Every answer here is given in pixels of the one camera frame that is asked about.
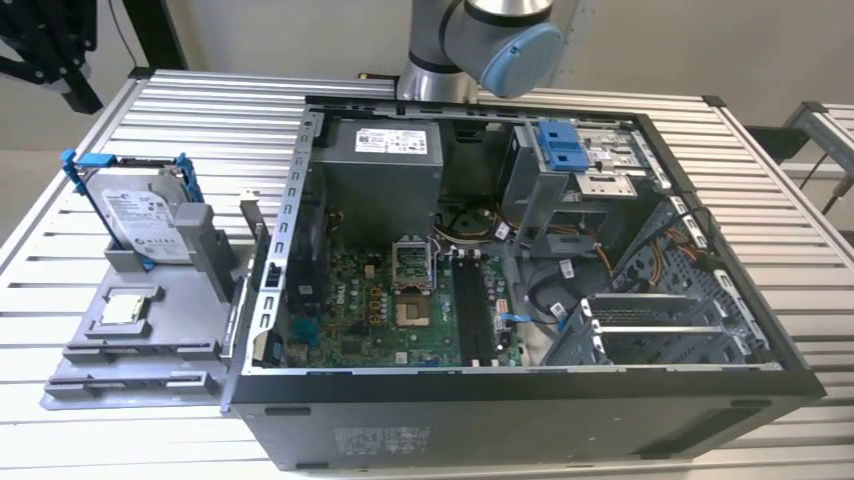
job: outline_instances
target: aluminum table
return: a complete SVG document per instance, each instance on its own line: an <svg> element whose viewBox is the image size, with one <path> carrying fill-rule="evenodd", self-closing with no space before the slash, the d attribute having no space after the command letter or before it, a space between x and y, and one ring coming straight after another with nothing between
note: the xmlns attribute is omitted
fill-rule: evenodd
<svg viewBox="0 0 854 480"><path fill-rule="evenodd" d="M214 224L232 242L248 242L238 194L246 188L260 192L272 220L305 95L391 98L393 88L377 80L158 71L149 79L128 80L77 152L165 157L185 152L216 211ZM649 116L828 396L692 462L356 474L851 478L854 251L725 106L692 96L567 90L536 90L512 101L481 93L479 101ZM42 382L108 268L105 244L88 203L57 174L0 250L0 469L38 479L286 478L242 422L221 418L214 406L60 412L38 406Z"/></svg>

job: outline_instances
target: light blue cap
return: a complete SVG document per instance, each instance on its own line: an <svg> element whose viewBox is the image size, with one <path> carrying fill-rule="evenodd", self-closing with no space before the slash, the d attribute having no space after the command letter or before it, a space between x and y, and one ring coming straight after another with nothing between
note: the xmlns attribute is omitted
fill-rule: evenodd
<svg viewBox="0 0 854 480"><path fill-rule="evenodd" d="M480 74L480 85L499 97L527 93L553 69L563 53L563 35L551 23L533 25L497 51Z"/></svg>

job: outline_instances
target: motherboard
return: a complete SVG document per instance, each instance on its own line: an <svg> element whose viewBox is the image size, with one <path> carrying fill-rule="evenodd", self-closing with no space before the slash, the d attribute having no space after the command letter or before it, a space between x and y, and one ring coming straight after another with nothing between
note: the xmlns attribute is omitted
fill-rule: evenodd
<svg viewBox="0 0 854 480"><path fill-rule="evenodd" d="M428 257L420 261L412 245L332 253L322 312L293 321L289 366L461 367L475 358L475 366L480 359L487 365L520 365L515 327L500 320L509 295L497 257L437 255L425 245ZM397 254L403 262L393 261ZM429 281L419 286L435 288L396 281L425 273Z"/></svg>

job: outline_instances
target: green circuit board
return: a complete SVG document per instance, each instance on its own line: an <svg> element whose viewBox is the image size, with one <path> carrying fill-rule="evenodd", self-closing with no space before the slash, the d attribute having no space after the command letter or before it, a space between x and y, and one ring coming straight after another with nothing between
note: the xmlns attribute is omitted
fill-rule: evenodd
<svg viewBox="0 0 854 480"><path fill-rule="evenodd" d="M461 366L449 262L449 257L437 257L436 288L431 295L419 298L408 292L392 290L391 252L333 253L325 311L317 319L318 339L305 350L305 366ZM492 292L489 295L509 301L500 263L484 261L480 265L485 287ZM397 316L405 315L405 310L399 309L415 308L412 302L420 305L419 315L424 314L424 309L428 315L413 321L417 325L400 326ZM489 302L489 318L495 315L493 303ZM501 365L520 365L515 335L511 345L497 356Z"/></svg>

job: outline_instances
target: label sticker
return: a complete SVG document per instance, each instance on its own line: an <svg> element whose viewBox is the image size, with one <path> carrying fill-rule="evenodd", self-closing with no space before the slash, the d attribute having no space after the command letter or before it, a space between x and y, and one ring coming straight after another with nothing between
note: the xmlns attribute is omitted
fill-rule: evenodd
<svg viewBox="0 0 854 480"><path fill-rule="evenodd" d="M599 161L611 159L611 152L607 150L592 150L589 153L592 153L593 157L596 157L596 160Z"/></svg>
<svg viewBox="0 0 854 480"><path fill-rule="evenodd" d="M429 427L337 427L334 443L341 455L409 455L424 453Z"/></svg>
<svg viewBox="0 0 854 480"><path fill-rule="evenodd" d="M189 252L174 228L165 199L153 192L104 190L101 198L126 241L154 262L186 261Z"/></svg>
<svg viewBox="0 0 854 480"><path fill-rule="evenodd" d="M572 260L567 258L565 260L560 260L560 262L557 262L557 264L560 265L560 273L563 274L563 278L575 277L575 269L572 268Z"/></svg>
<svg viewBox="0 0 854 480"><path fill-rule="evenodd" d="M565 309L563 308L560 302L548 307L548 310L557 320L563 320L563 317L565 317Z"/></svg>
<svg viewBox="0 0 854 480"><path fill-rule="evenodd" d="M577 202L580 202L581 201L581 192L576 192L573 190L563 192L563 198L560 199L560 201L563 201L565 203L577 203Z"/></svg>
<svg viewBox="0 0 854 480"><path fill-rule="evenodd" d="M495 229L495 236L499 238L499 240L504 240L507 239L508 233L509 233L509 225L501 222L501 224Z"/></svg>
<svg viewBox="0 0 854 480"><path fill-rule="evenodd" d="M427 132L361 128L356 132L356 152L427 154Z"/></svg>

